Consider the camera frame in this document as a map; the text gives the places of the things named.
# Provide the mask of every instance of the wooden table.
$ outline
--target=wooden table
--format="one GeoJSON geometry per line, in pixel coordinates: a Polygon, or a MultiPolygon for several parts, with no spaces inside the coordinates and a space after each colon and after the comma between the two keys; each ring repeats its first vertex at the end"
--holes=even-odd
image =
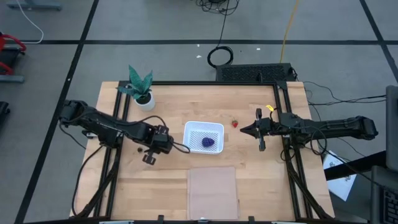
{"type": "MultiPolygon", "coordinates": [[[[96,108],[112,114],[118,82],[104,82],[96,108]]],[[[292,111],[302,118],[310,118],[303,84],[288,83],[292,111]]],[[[288,175],[280,159],[280,136],[265,137],[267,149],[259,151],[259,142],[239,132],[255,120],[256,108],[267,114],[266,105],[275,106],[271,86],[188,86],[154,85],[156,107],[143,112],[133,100],[130,102],[128,121],[136,121],[156,114],[170,128],[176,142],[182,142],[187,121],[207,121],[224,125],[224,150],[220,155],[170,154],[155,155],[154,166],[143,163],[138,145],[124,140],[112,219],[166,220],[187,219],[187,170],[193,167],[234,166],[238,185],[240,220],[254,216],[256,220],[294,220],[288,175]],[[239,126],[233,128],[236,119],[239,126]]],[[[156,119],[147,121],[159,124],[156,119]]],[[[85,159],[98,148],[96,139],[89,140],[85,159]]],[[[98,188],[104,158],[103,149],[86,165],[76,195],[76,210],[81,211],[98,188]]],[[[309,191],[325,211],[334,216],[330,195],[323,173],[322,162],[309,149],[302,149],[302,160],[309,191]]],[[[301,216],[305,216],[302,195],[297,189],[301,216]]],[[[108,193],[104,194],[101,214],[104,214],[108,193]]]]}

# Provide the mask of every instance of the strawberry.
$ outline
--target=strawberry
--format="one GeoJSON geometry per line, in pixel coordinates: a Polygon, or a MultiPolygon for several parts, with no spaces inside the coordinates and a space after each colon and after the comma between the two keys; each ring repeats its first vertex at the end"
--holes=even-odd
{"type": "Polygon", "coordinates": [[[236,128],[236,127],[238,126],[238,121],[233,120],[233,121],[232,121],[232,126],[234,126],[234,128],[236,128]]]}

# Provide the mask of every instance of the small object on table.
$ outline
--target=small object on table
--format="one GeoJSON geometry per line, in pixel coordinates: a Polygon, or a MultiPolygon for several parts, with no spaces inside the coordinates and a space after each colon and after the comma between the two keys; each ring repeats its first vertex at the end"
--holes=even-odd
{"type": "Polygon", "coordinates": [[[236,121],[235,119],[232,121],[232,126],[234,126],[234,128],[236,128],[238,126],[238,121],[236,121]]]}
{"type": "Polygon", "coordinates": [[[201,144],[203,145],[203,147],[210,147],[214,145],[214,140],[212,140],[211,138],[203,138],[201,140],[201,144]]]}

